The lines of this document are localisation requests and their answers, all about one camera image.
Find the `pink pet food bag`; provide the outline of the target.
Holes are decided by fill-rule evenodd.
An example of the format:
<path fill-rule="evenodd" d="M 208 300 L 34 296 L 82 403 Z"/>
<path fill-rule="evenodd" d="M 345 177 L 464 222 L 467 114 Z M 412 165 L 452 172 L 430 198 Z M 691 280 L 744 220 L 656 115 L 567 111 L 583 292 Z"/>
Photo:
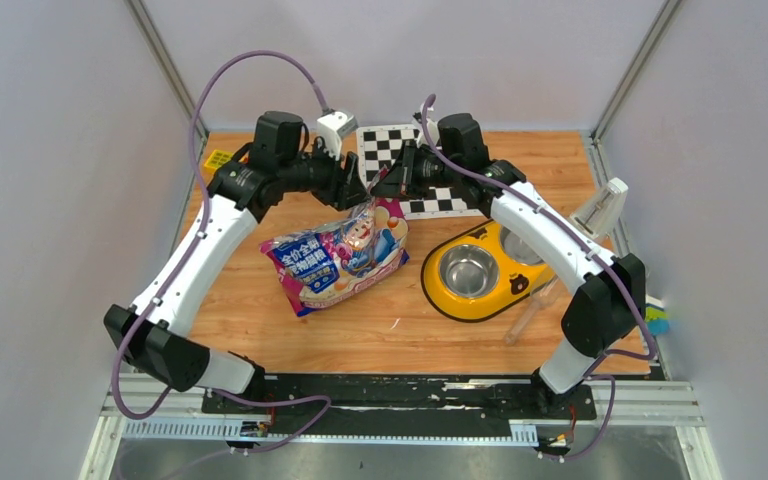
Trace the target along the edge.
<path fill-rule="evenodd" d="M 336 305 L 385 280 L 408 260 L 401 203 L 373 198 L 347 218 L 274 237 L 259 250 L 274 265 L 294 314 Z"/>

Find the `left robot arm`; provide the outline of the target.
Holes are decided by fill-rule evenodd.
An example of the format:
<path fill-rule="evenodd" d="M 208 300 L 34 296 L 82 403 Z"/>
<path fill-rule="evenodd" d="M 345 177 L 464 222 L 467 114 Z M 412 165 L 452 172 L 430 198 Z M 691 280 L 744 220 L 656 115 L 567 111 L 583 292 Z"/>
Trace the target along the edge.
<path fill-rule="evenodd" d="M 342 144 L 358 128 L 351 113 L 318 118 L 311 150 L 301 147 L 301 117 L 268 111 L 251 142 L 219 167 L 206 186 L 196 220 L 154 281 L 128 306 L 112 305 L 104 325 L 124 360 L 177 391 L 227 391 L 243 413 L 258 411 L 266 386 L 253 361 L 190 339 L 196 314 L 240 243 L 283 196 L 309 192 L 337 211 L 365 202 L 358 158 Z"/>

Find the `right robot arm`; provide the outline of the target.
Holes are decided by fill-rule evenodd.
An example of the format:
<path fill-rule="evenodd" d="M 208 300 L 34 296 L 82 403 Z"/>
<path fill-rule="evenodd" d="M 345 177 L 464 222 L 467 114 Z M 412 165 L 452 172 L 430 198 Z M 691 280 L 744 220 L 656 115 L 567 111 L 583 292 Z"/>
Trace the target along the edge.
<path fill-rule="evenodd" d="M 562 321 L 562 340 L 536 370 L 531 403 L 556 417 L 571 403 L 570 390 L 613 354 L 613 345 L 643 328 L 645 266 L 620 256 L 561 216 L 511 162 L 491 157 L 479 123 L 469 113 L 438 120 L 431 132 L 426 111 L 415 113 L 418 141 L 404 141 L 375 197 L 422 199 L 448 187 L 471 209 L 507 228 L 554 271 L 572 299 Z"/>

